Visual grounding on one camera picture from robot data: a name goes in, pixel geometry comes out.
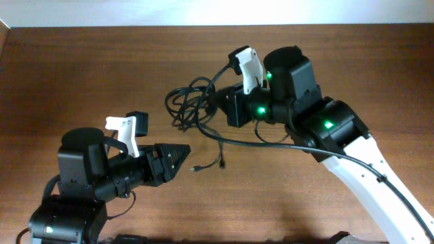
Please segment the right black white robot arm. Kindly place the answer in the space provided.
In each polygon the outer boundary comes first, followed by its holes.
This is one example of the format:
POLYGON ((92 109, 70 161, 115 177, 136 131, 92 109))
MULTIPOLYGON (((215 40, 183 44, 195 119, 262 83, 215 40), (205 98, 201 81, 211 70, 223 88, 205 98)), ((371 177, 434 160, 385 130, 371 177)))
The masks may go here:
POLYGON ((322 94, 299 47, 282 47, 260 60, 244 46, 228 59, 242 80, 210 99, 230 126, 282 124, 296 148, 310 153, 354 194, 390 243, 433 242, 433 217, 391 169, 355 111, 322 94))

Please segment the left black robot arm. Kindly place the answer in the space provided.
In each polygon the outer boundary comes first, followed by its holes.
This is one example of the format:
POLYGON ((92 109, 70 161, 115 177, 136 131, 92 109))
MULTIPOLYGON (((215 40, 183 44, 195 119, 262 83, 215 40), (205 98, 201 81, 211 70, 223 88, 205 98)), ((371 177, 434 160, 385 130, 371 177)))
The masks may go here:
POLYGON ((106 204, 136 197, 139 186, 173 180, 191 152, 188 144, 140 146, 137 157, 125 143, 95 127, 66 132, 58 150, 59 174, 45 187, 28 228, 31 243, 97 243, 110 216, 106 204))

